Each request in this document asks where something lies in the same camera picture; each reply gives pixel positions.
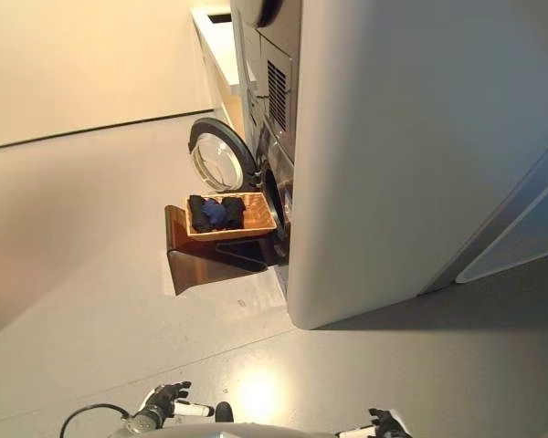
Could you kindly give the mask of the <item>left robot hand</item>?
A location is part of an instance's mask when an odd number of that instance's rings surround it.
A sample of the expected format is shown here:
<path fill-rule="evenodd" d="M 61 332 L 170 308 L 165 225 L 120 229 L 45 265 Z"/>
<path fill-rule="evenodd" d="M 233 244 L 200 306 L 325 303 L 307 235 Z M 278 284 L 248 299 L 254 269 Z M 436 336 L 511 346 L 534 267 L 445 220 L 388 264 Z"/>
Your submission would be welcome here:
<path fill-rule="evenodd" d="M 147 394 L 138 413 L 153 412 L 161 420 L 175 416 L 212 417 L 214 407 L 187 400 L 191 387 L 191 381 L 159 385 Z"/>

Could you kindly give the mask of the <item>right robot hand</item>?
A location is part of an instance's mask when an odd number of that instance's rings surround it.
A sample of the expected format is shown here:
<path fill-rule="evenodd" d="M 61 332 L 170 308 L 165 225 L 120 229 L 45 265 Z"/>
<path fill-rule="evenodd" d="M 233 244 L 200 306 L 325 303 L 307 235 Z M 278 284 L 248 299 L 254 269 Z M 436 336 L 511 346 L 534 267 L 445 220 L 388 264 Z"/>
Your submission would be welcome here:
<path fill-rule="evenodd" d="M 369 425 L 357 427 L 355 429 L 341 431 L 335 434 L 339 438 L 357 438 L 357 437 L 379 437 L 379 438 L 411 438 L 404 421 L 395 410 L 383 410 L 378 408 L 369 408 L 371 422 Z"/>

